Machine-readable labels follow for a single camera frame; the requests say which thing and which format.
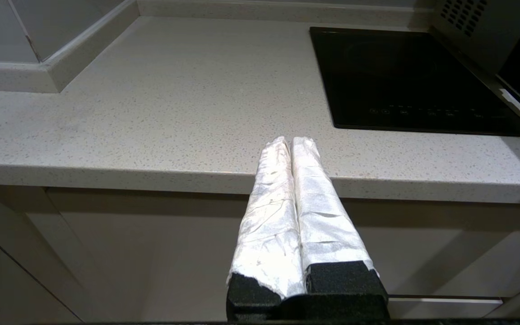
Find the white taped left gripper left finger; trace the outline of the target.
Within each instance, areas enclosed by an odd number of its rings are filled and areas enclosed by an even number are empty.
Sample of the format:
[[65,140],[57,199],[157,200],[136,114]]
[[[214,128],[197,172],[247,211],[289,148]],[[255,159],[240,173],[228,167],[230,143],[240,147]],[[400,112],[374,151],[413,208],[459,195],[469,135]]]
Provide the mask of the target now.
[[291,154],[281,136],[262,149],[227,278],[229,320],[266,320],[305,294]]

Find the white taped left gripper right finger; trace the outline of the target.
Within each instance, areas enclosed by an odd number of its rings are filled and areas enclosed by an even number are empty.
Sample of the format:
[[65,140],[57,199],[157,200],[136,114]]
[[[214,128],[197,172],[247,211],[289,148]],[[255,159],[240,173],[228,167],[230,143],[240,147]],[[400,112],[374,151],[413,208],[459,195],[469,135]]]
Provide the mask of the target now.
[[306,294],[291,299],[305,320],[387,320],[388,295],[372,258],[308,137],[292,142]]

